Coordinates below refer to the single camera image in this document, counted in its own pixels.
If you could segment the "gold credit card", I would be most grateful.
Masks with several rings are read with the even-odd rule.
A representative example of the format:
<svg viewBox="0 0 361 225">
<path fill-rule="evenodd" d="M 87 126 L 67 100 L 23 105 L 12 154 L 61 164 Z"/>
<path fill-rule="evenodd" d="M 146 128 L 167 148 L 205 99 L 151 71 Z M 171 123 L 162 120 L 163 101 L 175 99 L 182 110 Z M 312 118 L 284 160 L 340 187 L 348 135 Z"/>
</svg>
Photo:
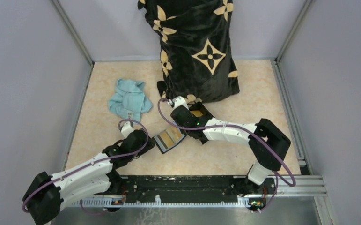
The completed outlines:
<svg viewBox="0 0 361 225">
<path fill-rule="evenodd" d="M 160 143 L 162 144 L 165 151 L 169 150 L 174 144 L 166 131 L 161 132 L 157 137 L 160 140 Z"/>
<path fill-rule="evenodd" d="M 168 129 L 168 135 L 175 143 L 181 141 L 184 138 L 184 134 L 176 127 L 170 127 Z"/>
</svg>

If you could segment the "light blue cloth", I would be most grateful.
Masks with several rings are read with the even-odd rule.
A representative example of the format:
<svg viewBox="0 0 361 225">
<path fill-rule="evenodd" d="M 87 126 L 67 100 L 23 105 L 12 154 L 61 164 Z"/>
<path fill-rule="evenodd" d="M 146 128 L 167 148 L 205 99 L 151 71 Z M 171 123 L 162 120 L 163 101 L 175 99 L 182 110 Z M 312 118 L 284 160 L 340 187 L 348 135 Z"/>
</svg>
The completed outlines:
<svg viewBox="0 0 361 225">
<path fill-rule="evenodd" d="M 144 92 L 145 82 L 117 79 L 114 94 L 108 100 L 108 109 L 122 119 L 140 122 L 141 116 L 153 107 Z"/>
</svg>

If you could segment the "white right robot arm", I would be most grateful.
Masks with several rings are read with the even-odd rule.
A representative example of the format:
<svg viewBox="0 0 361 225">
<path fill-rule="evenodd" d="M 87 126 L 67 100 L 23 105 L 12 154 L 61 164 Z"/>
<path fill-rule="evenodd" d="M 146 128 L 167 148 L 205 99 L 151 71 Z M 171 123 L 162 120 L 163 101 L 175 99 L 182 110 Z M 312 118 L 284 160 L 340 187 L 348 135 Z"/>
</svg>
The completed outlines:
<svg viewBox="0 0 361 225">
<path fill-rule="evenodd" d="M 247 174 L 245 186 L 251 193 L 258 193 L 267 176 L 283 167 L 291 144 L 290 139 L 277 126 L 264 118 L 257 123 L 237 124 L 211 115 L 195 116 L 184 106 L 175 108 L 170 116 L 189 136 L 202 143 L 227 141 L 250 147 L 256 162 Z"/>
</svg>

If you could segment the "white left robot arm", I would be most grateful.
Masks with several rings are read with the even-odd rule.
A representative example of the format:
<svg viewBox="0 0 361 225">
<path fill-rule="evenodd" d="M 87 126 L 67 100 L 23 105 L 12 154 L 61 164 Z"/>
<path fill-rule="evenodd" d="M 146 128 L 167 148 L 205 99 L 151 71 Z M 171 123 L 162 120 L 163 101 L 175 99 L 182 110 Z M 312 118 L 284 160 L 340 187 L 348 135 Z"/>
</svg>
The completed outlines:
<svg viewBox="0 0 361 225">
<path fill-rule="evenodd" d="M 94 194 L 116 194 L 122 188 L 122 178 L 116 169 L 154 146 L 154 139 L 145 131 L 134 130 L 73 168 L 51 175 L 41 172 L 34 177 L 22 198 L 22 210 L 31 215 L 35 224 L 44 225 L 78 200 Z"/>
</svg>

